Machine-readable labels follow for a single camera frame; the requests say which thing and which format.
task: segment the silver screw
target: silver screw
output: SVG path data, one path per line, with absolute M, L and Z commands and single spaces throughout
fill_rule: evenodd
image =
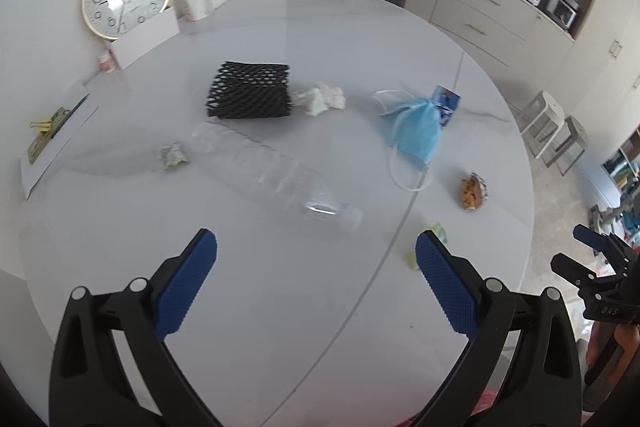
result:
M 559 301 L 561 298 L 560 292 L 556 288 L 547 288 L 546 296 L 549 297 L 552 301 Z
M 487 279 L 486 288 L 493 293 L 500 293 L 502 291 L 502 283 L 497 279 Z
M 139 277 L 138 279 L 133 279 L 129 283 L 129 289 L 132 292 L 142 292 L 142 290 L 145 288 L 146 288 L 146 279 L 142 279 L 142 277 Z
M 71 298 L 74 301 L 79 301 L 85 295 L 86 295 L 86 288 L 84 286 L 78 286 L 74 288 L 74 290 L 71 292 Z

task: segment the plastic bottle cap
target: plastic bottle cap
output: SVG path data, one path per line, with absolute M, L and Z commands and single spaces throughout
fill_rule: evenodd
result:
M 340 213 L 340 227 L 348 232 L 355 232 L 362 222 L 363 213 L 359 208 L 346 206 Z

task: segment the crumpled white tissue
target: crumpled white tissue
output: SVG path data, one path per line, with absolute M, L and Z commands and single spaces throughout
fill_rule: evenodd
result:
M 340 87 L 329 87 L 322 82 L 317 82 L 316 87 L 307 92 L 292 93 L 291 103 L 293 105 L 304 105 L 307 116 L 318 116 L 330 107 L 344 109 L 346 99 Z

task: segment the white mug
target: white mug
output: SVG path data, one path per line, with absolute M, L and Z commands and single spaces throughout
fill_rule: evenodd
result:
M 213 0 L 174 0 L 180 13 L 188 21 L 199 21 L 213 12 Z

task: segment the blue face mask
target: blue face mask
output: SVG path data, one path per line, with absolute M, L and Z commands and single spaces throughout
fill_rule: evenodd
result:
M 396 102 L 388 107 L 380 99 L 380 94 L 402 91 L 379 91 L 375 94 L 376 99 L 382 104 L 384 112 L 381 116 L 392 121 L 391 130 L 387 140 L 394 150 L 389 156 L 389 172 L 394 183 L 404 190 L 417 192 L 427 187 L 428 183 L 423 183 L 417 188 L 409 188 L 398 182 L 395 173 L 395 163 L 397 151 L 400 150 L 412 158 L 428 167 L 433 157 L 440 136 L 442 126 L 440 125 L 440 112 L 433 102 L 428 98 L 412 98 L 402 102 Z

